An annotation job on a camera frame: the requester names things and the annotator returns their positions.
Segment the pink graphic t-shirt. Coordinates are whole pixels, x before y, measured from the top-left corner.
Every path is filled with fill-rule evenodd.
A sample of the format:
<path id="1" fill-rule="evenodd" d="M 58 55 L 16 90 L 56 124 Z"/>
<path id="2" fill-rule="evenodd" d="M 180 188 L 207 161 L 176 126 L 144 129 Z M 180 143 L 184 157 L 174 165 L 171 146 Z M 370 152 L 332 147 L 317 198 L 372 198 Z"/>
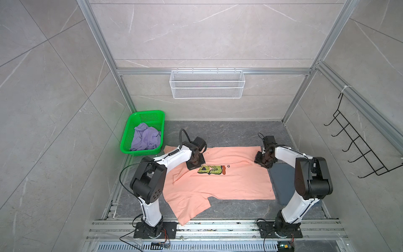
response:
<path id="1" fill-rule="evenodd" d="M 189 170 L 182 163 L 170 171 L 165 179 L 163 197 L 178 222 L 185 225 L 192 218 L 210 208 L 210 197 L 219 200 L 274 200 L 267 169 L 254 162 L 257 147 L 214 147 L 203 154 L 205 169 Z"/>

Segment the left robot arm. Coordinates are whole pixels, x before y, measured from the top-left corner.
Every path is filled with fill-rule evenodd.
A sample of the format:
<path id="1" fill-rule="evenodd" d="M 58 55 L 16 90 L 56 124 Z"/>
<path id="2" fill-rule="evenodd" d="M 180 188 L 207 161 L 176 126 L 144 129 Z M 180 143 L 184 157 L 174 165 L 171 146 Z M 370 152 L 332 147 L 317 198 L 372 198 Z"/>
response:
<path id="1" fill-rule="evenodd" d="M 140 202 L 142 225 L 151 238 L 157 238 L 163 232 L 163 216 L 159 198 L 163 193 L 167 174 L 180 164 L 185 163 L 189 170 L 205 164 L 203 153 L 207 147 L 177 147 L 159 157 L 144 157 L 139 163 L 130 182 L 130 189 Z"/>

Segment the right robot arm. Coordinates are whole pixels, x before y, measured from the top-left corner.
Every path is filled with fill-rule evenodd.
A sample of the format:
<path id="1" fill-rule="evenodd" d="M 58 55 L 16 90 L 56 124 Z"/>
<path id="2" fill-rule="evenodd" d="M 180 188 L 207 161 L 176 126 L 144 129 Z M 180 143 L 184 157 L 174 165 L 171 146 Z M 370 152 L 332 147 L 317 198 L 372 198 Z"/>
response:
<path id="1" fill-rule="evenodd" d="M 278 160 L 294 168 L 296 191 L 286 207 L 278 212 L 275 221 L 259 218 L 256 225 L 262 238 L 302 238 L 300 226 L 305 214 L 333 192 L 327 162 L 323 157 L 313 157 L 276 144 L 255 156 L 255 163 L 264 168 L 271 168 Z"/>

